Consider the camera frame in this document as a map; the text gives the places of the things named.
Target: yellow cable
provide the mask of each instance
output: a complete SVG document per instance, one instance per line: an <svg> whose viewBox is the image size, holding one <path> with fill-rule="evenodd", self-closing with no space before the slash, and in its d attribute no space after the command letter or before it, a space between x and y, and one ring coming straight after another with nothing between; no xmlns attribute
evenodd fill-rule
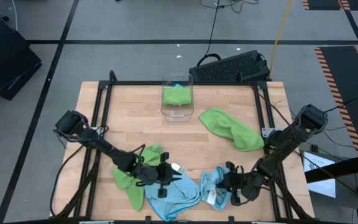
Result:
<svg viewBox="0 0 358 224"><path fill-rule="evenodd" d="M285 21L287 19L287 15L288 15L288 13L290 12L290 9L291 9L291 4L292 4L292 0L289 0L288 5L287 5L287 9L285 10L283 21L281 22L280 30L278 31L278 34L276 36L276 40L274 42L272 61L270 63L270 73L268 74L269 79L272 76L272 72L273 72L273 64L274 64L274 59L275 59L275 54L276 54L277 42L280 39L281 32L283 31L284 24L285 24Z"/></svg>

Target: gray floor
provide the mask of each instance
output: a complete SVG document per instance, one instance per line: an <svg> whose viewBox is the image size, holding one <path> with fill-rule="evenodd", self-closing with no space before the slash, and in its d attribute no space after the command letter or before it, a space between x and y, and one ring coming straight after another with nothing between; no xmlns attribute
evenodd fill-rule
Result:
<svg viewBox="0 0 358 224"><path fill-rule="evenodd" d="M205 4L214 1L204 0ZM73 0L16 0L19 32L31 40L58 40ZM260 0L244 5L240 14L218 12L214 39L273 40L286 1ZM14 18L10 1L0 9ZM352 12L358 25L358 12ZM198 1L80 0L68 33L70 40L208 39L214 16ZM8 24L15 27L14 20ZM357 40L343 11L306 11L294 1L282 40ZM335 106L314 52L314 45L279 45L272 78L283 81L290 108L307 103L321 109ZM0 204L22 147L56 45L32 45L43 66L12 100L0 98ZM113 69L119 80L161 80L167 72L184 72L205 54L206 44L65 45L17 183L5 222L47 218L48 200L64 150L52 133L66 110L75 108L81 82L107 79ZM228 57L258 50L270 64L272 45L212 45L210 52ZM343 126L338 111L329 114L328 128ZM341 144L351 144L345 129L330 132ZM311 140L337 156L355 157L325 136ZM353 209L334 207L312 195L315 214L327 221L352 223Z"/></svg>

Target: black metal frame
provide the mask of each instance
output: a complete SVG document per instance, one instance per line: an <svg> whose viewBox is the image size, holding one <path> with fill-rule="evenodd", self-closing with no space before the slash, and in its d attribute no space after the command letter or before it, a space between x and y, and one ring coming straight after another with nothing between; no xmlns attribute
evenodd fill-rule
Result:
<svg viewBox="0 0 358 224"><path fill-rule="evenodd" d="M194 82L193 84L194 85L233 85L233 86L244 85L244 86L250 86L254 90L256 109L257 109L257 114L258 114L258 119L259 119L259 126L260 126L260 130L262 131L262 128L265 127L265 123L264 123L264 114L262 111L262 104L260 102L260 96L262 96L262 95L260 95L259 90L261 89L264 94L264 98L265 98L265 106L267 109L266 112L267 112L269 126L270 126L270 128L275 127L272 107L270 104L269 91L268 91L266 82L244 82L244 83L241 83L241 82ZM108 110L109 110L109 105L110 105L110 100L111 100L111 92L112 92L112 87L114 85L161 85L161 82L158 82L158 81L140 81L140 82L117 81L115 74L113 72L111 72L110 73L110 81L100 81L99 82L98 92L96 94L96 101L95 101L94 110L93 110L93 117L91 120L92 126L96 126L96 124L97 124L97 117L98 117L100 104L101 104L101 100L102 100L101 96L102 96L103 90L105 88L107 88L107 94L106 94L106 99L104 102L104 109L103 109L101 125L102 126L106 125L107 115L108 115ZM83 169L81 172L80 185L86 179L89 164L90 164L92 150L93 149L86 150L84 163L83 163ZM269 149L267 149L265 147L264 153L269 154ZM101 157L101 153L96 151L96 154L94 157L94 163L96 163L97 166L99 166L100 157ZM91 187L89 188L89 196L88 196L88 202L86 204L85 216L82 216L82 217L80 216L82 199L79 199L79 201L75 205L73 217L69 217L69 218L68 217L58 217L58 218L53 218L50 220L32 220L32 221L26 221L26 222L17 222L15 224L19 224L19 223L21 223L21 224L33 224L33 223L64 223L64 224L67 224L67 223L70 223L71 224L71 223L78 223L78 222L83 222L83 221L91 221L94 194L96 191L96 181L97 181L97 177L98 177L97 172L98 172L98 169L96 170L95 178L91 181ZM278 170L278 176L279 176L279 178L281 178L283 183L286 185L285 174L283 171L282 164L280 164L280 168ZM286 198L284 199L286 218L281 217L280 206L278 204L277 190L275 188L275 184L273 184L273 183L270 184L270 189L271 189L271 196L272 196L273 213L275 216L275 221L272 221L273 223L280 222L280 223L294 223L294 224L297 224L297 223L337 224L334 222L321 222L321 221L317 221L317 220L294 219L293 215L292 215L292 210L291 210L290 204L288 203L288 200ZM173 221L173 222L169 222L169 223L181 224L181 223L190 223L190 222L194 223L194 224L226 224L226 223L229 223L229 224L251 224L251 223L253 223L251 221L237 222L237 221L235 221L234 217L228 217L227 221L218 221L218 222L217 221L191 221L191 220L189 220L189 221ZM150 216L146 216L145 220L114 220L114 223L115 224L118 224L118 223L122 223L122 224L128 224L128 223L131 223L131 224L136 224L136 223L138 223L138 224L151 224L151 223L157 224L157 223L166 223L166 222L152 221Z"/></svg>

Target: green cloth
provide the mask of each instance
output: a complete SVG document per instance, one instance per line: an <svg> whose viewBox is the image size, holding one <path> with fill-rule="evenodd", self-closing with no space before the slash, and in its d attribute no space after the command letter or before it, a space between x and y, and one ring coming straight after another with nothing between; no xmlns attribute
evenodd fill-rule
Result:
<svg viewBox="0 0 358 224"><path fill-rule="evenodd" d="M163 104L187 105L191 103L191 91L188 87L166 87L163 89Z"/></svg>
<svg viewBox="0 0 358 224"><path fill-rule="evenodd" d="M158 144L145 148L142 153L142 156L144 157L144 163L151 166L159 165L160 156L162 153L162 146ZM136 182L140 180L128 176L126 173L119 169L112 170L112 174L116 180L117 187L120 189L125 189L134 209L140 211L143 205L144 197L144 188L136 186Z"/></svg>
<svg viewBox="0 0 358 224"><path fill-rule="evenodd" d="M199 119L212 133L232 139L237 150L253 151L264 146L264 140L258 133L217 108L204 111Z"/></svg>

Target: white paper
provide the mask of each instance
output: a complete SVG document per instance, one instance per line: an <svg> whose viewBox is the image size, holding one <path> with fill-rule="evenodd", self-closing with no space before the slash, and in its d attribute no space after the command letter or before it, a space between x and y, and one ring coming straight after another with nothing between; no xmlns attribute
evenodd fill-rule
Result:
<svg viewBox="0 0 358 224"><path fill-rule="evenodd" d="M206 202L208 204L214 205L216 201L216 190L211 189L209 190L208 198L206 199Z"/></svg>
<svg viewBox="0 0 358 224"><path fill-rule="evenodd" d="M334 161L330 161L329 159L325 159L308 152L305 152L303 156L310 159L310 161L314 162L319 167L324 167L335 163ZM307 159L303 159L303 170L306 172L313 169L318 169L318 168L314 164L309 162ZM323 194L329 197L333 197L333 198L336 197L336 188L335 188L334 179L310 183L308 184L308 189L312 192Z"/></svg>

